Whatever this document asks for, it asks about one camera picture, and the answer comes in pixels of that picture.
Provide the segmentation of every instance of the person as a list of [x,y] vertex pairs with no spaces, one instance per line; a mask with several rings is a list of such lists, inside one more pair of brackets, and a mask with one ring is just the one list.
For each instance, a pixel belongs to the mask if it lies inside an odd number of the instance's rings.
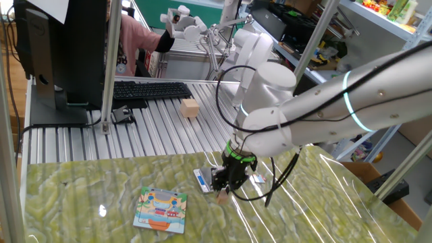
[[[110,9],[111,0],[107,0],[107,26]],[[142,26],[133,17],[122,14],[115,75],[135,76],[135,53],[139,48],[150,53],[153,51],[166,53],[173,44],[174,39],[170,37],[168,31],[162,35],[156,34]]]

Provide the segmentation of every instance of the computer monitor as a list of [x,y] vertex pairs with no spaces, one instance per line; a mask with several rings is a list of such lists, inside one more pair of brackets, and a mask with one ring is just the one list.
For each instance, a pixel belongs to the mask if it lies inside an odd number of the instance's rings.
[[[101,106],[107,0],[69,1],[64,24],[27,1],[14,0],[14,7],[16,50],[26,75],[36,80],[30,123],[85,124],[85,109],[68,104],[65,95]],[[54,85],[64,91],[55,92]]]

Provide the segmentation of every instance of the black keyboard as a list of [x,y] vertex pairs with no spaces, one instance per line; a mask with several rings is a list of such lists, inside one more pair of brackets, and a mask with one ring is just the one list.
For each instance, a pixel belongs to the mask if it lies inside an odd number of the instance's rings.
[[192,93],[182,82],[135,83],[115,82],[114,99],[164,99],[190,97]]

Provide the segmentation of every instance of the picture book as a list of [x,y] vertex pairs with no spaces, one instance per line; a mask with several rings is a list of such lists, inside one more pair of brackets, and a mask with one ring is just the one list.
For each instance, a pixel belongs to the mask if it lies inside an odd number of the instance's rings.
[[187,195],[142,187],[134,226],[173,233],[184,233]]

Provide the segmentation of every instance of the black sleeve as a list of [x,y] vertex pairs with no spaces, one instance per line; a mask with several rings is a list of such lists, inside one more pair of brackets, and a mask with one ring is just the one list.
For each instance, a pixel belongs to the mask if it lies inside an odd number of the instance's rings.
[[162,36],[159,44],[157,44],[156,51],[160,53],[168,52],[171,47],[173,47],[174,39],[170,37],[168,31],[166,30]]

